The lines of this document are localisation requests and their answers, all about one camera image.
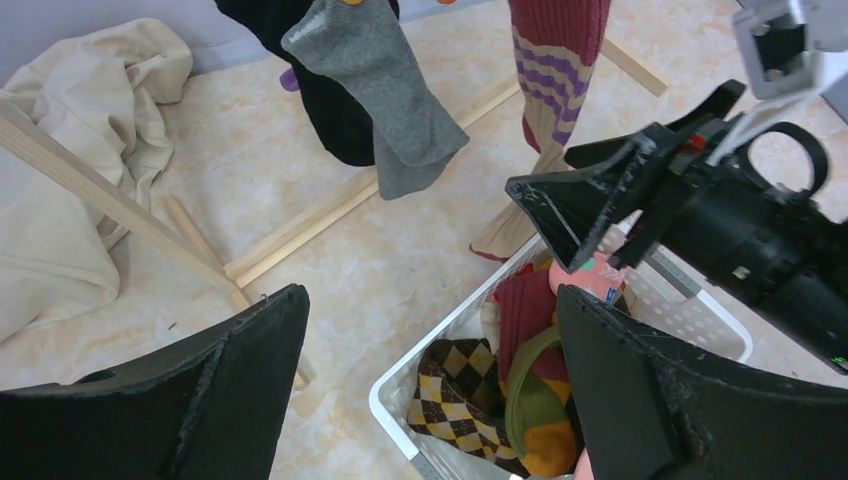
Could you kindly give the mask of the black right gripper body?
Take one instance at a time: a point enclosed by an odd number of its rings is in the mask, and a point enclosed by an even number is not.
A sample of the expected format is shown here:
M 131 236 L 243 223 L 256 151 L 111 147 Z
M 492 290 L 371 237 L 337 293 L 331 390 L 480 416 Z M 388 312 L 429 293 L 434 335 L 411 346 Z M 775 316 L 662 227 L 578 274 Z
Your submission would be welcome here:
M 767 181 L 742 145 L 716 166 L 707 156 L 729 125 L 710 116 L 676 133 L 662 183 L 612 256 L 634 266 L 663 245 L 711 283 L 791 337 L 831 369 L 847 370 L 847 226 L 814 201 L 827 178 L 821 143 L 779 122 L 771 132 L 806 153 L 813 173 L 796 191 Z

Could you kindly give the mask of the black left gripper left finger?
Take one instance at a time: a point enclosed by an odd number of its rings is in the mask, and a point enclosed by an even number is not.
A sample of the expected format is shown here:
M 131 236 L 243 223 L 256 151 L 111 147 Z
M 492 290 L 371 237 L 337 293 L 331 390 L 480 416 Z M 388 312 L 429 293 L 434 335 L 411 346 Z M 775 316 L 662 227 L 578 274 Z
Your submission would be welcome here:
M 75 383 L 3 391 L 2 477 L 268 478 L 309 310 L 291 284 Z

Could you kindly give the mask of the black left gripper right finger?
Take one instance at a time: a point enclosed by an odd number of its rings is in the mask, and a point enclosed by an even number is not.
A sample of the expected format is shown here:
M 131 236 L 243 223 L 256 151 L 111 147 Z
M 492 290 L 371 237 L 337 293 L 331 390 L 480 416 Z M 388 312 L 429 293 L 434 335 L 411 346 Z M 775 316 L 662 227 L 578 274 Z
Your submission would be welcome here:
M 755 369 L 557 295 L 560 339 L 598 479 L 843 479 L 847 393 Z

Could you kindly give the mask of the pink sock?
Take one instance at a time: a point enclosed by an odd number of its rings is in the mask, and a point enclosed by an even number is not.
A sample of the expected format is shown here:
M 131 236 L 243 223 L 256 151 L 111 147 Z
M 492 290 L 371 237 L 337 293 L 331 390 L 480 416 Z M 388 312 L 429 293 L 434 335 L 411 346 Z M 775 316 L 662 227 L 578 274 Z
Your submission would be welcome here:
M 548 283 L 556 294 L 560 285 L 574 285 L 587 291 L 594 297 L 614 304 L 623 294 L 628 279 L 634 270 L 625 267 L 617 270 L 608 264 L 610 255 L 621 244 L 622 232 L 614 227 L 599 244 L 595 253 L 574 273 L 566 272 L 557 260 L 551 259 L 548 265 Z

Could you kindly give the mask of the purple orange sock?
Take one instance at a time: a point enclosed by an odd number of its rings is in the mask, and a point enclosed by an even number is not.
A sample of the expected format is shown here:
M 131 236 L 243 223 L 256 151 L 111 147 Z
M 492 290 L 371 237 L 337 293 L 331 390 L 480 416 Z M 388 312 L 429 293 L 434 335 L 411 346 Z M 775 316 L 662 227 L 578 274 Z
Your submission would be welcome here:
M 529 271 L 529 265 L 519 274 L 500 283 L 494 299 L 500 310 L 497 351 L 498 378 L 506 385 L 517 349 L 543 331 L 555 326 L 556 295 L 549 285 L 547 269 Z M 569 376 L 560 343 L 542 351 L 531 365 L 531 371 L 546 381 L 569 383 Z

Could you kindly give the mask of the brown argyle sock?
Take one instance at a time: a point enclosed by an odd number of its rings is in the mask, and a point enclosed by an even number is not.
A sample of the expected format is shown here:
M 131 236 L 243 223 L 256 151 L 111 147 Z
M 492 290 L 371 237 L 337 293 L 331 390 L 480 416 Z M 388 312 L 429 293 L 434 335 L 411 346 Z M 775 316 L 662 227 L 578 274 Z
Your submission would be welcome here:
M 439 339 L 424 350 L 407 424 L 512 474 L 529 476 L 505 431 L 505 396 L 486 339 Z

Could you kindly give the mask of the olive green orange sock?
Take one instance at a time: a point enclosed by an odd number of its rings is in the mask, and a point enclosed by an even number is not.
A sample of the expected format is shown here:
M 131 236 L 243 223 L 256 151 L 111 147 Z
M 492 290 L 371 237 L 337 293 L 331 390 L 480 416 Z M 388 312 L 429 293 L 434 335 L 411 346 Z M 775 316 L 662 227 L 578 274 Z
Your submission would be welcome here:
M 524 468 L 550 478 L 571 472 L 580 450 L 579 435 L 557 327 L 518 347 L 506 386 L 506 432 Z

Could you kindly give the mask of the white plastic basket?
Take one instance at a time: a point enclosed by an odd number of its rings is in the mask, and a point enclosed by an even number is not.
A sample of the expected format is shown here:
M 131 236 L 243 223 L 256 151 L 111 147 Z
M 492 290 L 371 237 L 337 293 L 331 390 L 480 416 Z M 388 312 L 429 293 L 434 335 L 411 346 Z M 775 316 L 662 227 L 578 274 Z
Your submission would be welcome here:
M 532 237 L 373 384 L 371 413 L 420 478 L 511 478 L 511 473 L 489 461 L 414 432 L 406 414 L 426 347 L 442 338 L 482 337 L 480 313 L 487 297 L 526 264 L 548 255 L 541 238 Z M 656 329 L 740 363 L 751 356 L 753 340 L 747 328 L 662 250 L 627 274 L 624 297 L 631 315 Z

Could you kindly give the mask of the striped beige maroon sock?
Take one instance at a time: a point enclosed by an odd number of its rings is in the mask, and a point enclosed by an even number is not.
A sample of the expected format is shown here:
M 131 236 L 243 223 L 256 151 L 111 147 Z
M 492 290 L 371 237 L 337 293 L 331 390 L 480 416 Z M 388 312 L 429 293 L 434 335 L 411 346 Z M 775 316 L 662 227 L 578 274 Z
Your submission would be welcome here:
M 599 56 L 607 0 L 514 0 L 508 3 L 521 126 L 538 154 L 533 174 L 562 171 Z

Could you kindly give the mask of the black sock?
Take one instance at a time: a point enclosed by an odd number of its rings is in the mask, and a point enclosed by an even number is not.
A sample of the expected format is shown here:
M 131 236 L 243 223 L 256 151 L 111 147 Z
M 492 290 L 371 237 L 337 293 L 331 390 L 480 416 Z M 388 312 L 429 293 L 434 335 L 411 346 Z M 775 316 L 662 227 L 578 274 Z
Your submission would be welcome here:
M 311 0 L 216 0 L 218 10 L 246 27 L 273 55 L 288 62 L 307 116 L 324 148 L 354 167 L 374 164 L 372 121 L 335 80 L 310 72 L 281 46 L 283 34 L 307 13 Z

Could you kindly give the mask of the grey sock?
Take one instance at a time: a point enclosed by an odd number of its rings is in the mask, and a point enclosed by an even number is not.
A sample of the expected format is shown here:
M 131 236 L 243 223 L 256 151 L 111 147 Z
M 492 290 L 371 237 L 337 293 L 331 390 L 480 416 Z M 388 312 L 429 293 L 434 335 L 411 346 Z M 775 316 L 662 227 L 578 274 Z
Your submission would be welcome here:
M 371 118 L 382 199 L 427 189 L 468 143 L 428 88 L 388 2 L 316 1 L 281 45 L 338 82 Z

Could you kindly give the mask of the maroon purple sock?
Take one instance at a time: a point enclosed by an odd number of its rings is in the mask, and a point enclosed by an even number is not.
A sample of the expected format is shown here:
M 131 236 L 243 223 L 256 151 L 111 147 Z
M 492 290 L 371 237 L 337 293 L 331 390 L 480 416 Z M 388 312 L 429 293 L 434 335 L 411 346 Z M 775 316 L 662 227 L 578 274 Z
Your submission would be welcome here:
M 300 89 L 296 73 L 293 69 L 284 71 L 279 77 L 279 83 L 287 92 L 297 92 Z

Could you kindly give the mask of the beige crumpled cloth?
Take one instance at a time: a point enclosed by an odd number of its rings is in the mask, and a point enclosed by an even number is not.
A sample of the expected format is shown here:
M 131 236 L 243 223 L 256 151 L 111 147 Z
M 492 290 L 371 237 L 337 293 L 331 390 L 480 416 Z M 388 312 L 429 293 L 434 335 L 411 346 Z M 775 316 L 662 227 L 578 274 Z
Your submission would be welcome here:
M 1 335 L 113 302 L 111 248 L 147 217 L 174 147 L 187 43 L 141 18 L 61 40 L 1 90 Z

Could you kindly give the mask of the wooden drying rack frame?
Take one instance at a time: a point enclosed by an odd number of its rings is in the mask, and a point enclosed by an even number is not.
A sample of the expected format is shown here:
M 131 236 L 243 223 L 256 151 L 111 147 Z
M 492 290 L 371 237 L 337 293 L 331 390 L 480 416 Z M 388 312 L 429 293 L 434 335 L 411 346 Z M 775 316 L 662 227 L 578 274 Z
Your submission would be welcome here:
M 425 79 L 469 143 L 428 189 L 391 201 L 368 169 L 321 147 L 269 58 L 186 81 L 159 108 L 174 154 L 152 211 L 228 277 L 213 285 L 137 233 L 111 250 L 118 296 L 90 313 L 37 320 L 3 341 L 5 389 L 69 383 L 231 317 L 281 287 L 312 301 L 302 378 L 320 384 L 356 358 L 382 366 L 492 271 L 468 245 L 530 171 L 509 34 L 420 38 Z

